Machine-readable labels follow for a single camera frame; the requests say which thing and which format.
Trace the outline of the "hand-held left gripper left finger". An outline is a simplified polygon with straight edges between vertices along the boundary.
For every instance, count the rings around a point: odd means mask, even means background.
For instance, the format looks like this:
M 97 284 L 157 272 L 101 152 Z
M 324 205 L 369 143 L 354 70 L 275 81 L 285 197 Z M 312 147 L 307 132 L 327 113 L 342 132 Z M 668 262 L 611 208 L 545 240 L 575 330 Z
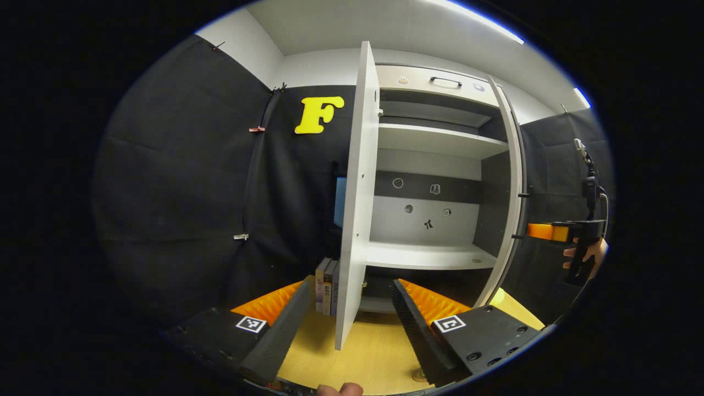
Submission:
M 311 305 L 312 281 L 302 280 L 233 309 L 211 307 L 162 336 L 226 378 L 269 386 Z

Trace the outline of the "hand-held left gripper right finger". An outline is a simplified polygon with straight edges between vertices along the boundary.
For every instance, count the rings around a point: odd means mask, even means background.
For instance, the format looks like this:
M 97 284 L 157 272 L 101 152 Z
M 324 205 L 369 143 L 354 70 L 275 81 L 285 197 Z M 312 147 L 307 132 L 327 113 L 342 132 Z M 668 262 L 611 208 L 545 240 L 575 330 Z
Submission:
M 497 306 L 470 308 L 407 280 L 393 281 L 392 304 L 428 383 L 437 388 L 494 369 L 539 334 Z

